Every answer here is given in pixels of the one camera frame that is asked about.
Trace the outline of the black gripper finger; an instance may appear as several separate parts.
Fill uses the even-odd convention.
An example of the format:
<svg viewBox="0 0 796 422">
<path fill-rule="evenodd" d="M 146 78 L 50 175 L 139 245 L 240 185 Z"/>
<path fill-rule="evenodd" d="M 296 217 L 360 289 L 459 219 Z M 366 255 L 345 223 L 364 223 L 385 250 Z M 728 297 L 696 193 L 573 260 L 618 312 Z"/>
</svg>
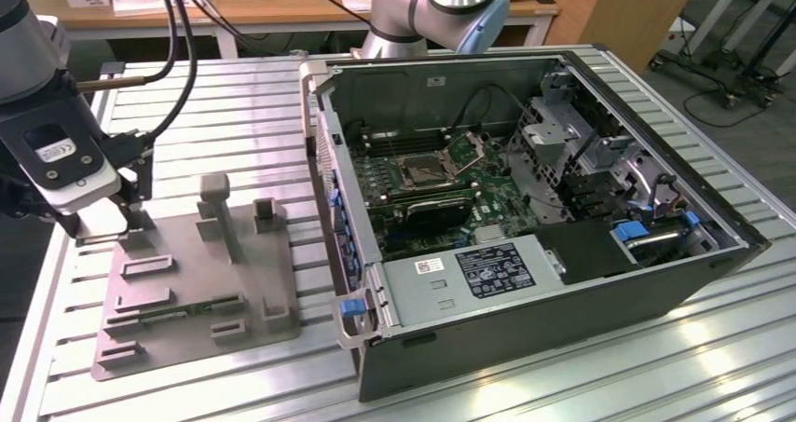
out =
<svg viewBox="0 0 796 422">
<path fill-rule="evenodd" d="M 23 219 L 29 216 L 37 216 L 41 220 L 57 223 L 71 238 L 75 238 L 79 235 L 82 225 L 81 216 L 77 213 L 61 213 L 55 211 L 49 204 L 18 203 L 7 197 L 3 197 L 2 214 L 11 219 Z"/>
<path fill-rule="evenodd" d="M 138 230 L 143 223 L 142 204 L 153 198 L 154 159 L 143 157 L 118 169 L 121 189 L 118 206 L 127 222 L 127 230 Z"/>
</svg>

